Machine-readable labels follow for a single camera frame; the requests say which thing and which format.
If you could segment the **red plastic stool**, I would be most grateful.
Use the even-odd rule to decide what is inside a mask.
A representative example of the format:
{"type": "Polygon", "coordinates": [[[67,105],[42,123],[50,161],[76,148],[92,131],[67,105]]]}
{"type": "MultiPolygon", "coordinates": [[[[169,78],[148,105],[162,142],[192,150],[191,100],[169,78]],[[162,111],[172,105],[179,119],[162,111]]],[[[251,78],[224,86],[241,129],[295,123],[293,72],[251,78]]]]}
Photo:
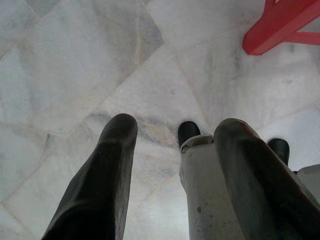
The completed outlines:
{"type": "Polygon", "coordinates": [[[320,0],[265,0],[260,19],[248,30],[242,48],[260,56],[282,43],[320,46],[320,32],[299,30],[320,17],[320,0]]]}

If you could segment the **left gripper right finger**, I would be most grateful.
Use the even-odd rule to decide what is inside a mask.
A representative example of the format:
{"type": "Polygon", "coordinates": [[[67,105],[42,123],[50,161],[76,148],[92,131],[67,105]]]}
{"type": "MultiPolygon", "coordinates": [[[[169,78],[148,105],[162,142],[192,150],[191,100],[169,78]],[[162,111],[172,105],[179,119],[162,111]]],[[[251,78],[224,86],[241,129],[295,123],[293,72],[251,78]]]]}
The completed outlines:
{"type": "Polygon", "coordinates": [[[320,202],[246,122],[223,120],[214,144],[245,240],[320,240],[320,202]]]}

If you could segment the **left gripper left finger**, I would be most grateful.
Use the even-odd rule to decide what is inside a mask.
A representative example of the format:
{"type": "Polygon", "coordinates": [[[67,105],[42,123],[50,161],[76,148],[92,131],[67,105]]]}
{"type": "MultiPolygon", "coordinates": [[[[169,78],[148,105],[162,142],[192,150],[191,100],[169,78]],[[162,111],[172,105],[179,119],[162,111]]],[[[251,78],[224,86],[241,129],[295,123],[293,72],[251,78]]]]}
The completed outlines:
{"type": "Polygon", "coordinates": [[[126,113],[105,125],[41,240],[123,240],[137,135],[137,121],[126,113]]]}

